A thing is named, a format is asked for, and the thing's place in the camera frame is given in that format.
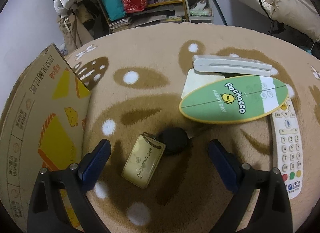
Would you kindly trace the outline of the white square card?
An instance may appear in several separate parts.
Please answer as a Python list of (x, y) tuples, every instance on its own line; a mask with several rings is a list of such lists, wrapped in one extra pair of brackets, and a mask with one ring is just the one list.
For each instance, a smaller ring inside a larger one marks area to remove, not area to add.
[(187, 94), (192, 91), (205, 86), (206, 84), (213, 83), (225, 79), (225, 76), (215, 72), (198, 72), (194, 69), (188, 71), (184, 87), (181, 94), (183, 99)]

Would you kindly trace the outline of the gold nfc smart card tag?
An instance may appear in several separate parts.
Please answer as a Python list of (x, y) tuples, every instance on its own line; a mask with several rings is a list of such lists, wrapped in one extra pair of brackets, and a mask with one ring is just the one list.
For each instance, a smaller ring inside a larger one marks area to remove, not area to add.
[(139, 135), (125, 163), (122, 177), (141, 189), (148, 184), (163, 156), (166, 145), (147, 132)]

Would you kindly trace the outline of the white rolling cart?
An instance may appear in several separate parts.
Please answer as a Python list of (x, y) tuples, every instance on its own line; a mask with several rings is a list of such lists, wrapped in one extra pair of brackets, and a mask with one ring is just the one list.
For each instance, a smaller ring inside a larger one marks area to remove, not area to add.
[(190, 23), (214, 23), (213, 0), (185, 0)]

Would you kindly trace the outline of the stack of books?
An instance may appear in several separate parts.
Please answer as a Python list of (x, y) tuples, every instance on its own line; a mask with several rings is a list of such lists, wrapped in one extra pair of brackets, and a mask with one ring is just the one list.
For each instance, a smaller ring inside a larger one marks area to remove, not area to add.
[(121, 20), (110, 23), (109, 30), (111, 33), (116, 33), (125, 29), (129, 29), (132, 23), (132, 18), (127, 17)]

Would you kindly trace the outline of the teal storage bag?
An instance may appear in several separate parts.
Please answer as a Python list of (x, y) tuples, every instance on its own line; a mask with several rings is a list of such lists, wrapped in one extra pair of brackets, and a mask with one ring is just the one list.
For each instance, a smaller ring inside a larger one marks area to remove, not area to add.
[(122, 0), (101, 0), (111, 21), (122, 19), (126, 13)]

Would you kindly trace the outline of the cardboard box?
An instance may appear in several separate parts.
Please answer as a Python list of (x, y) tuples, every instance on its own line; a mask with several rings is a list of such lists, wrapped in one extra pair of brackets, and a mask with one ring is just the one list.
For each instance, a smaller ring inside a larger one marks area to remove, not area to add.
[(22, 231), (40, 169), (80, 161), (90, 98), (55, 45), (12, 88), (1, 115), (1, 203)]

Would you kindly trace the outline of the beige hanging trousers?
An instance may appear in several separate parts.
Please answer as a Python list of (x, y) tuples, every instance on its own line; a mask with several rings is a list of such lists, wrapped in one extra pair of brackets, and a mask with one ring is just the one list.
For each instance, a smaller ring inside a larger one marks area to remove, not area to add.
[(69, 53), (94, 40), (80, 19), (73, 13), (64, 18), (58, 16), (57, 23)]

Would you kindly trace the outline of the white tv remote control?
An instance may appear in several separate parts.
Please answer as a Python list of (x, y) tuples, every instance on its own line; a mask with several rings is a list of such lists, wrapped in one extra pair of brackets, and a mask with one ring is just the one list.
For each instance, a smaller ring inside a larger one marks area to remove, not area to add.
[(273, 165), (280, 170), (289, 199), (297, 197), (303, 185), (303, 148), (297, 115), (290, 98), (271, 114)]

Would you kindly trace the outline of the white folding stand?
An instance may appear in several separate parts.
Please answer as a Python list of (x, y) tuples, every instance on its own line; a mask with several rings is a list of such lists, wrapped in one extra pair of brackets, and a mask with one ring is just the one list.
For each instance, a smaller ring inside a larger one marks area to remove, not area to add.
[(271, 76), (272, 65), (256, 59), (221, 55), (194, 55), (193, 67), (197, 72), (218, 72), (256, 76)]

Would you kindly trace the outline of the teal round fan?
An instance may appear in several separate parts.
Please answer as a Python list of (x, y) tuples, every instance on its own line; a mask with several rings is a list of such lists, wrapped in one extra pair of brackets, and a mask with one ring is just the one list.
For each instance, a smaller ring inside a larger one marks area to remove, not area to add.
[(306, 46), (301, 46), (300, 48), (301, 48), (302, 50), (304, 50), (306, 53), (312, 55), (312, 52), (311, 52), (311, 50), (310, 50), (308, 47), (306, 47)]

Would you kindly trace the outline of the green oval pochacco brush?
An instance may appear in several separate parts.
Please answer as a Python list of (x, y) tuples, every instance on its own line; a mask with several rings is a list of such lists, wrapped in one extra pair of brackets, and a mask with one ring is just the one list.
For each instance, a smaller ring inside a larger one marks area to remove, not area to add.
[(206, 84), (187, 94), (180, 113), (206, 124), (255, 121), (279, 109), (289, 95), (287, 86), (273, 77), (245, 75)]

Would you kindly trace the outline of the black round key fob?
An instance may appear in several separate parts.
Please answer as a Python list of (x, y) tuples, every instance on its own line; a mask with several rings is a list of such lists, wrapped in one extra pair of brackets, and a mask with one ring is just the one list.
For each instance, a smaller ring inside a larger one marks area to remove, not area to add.
[(176, 156), (190, 148), (189, 137), (180, 127), (167, 128), (157, 136), (157, 139), (165, 144), (165, 156)]

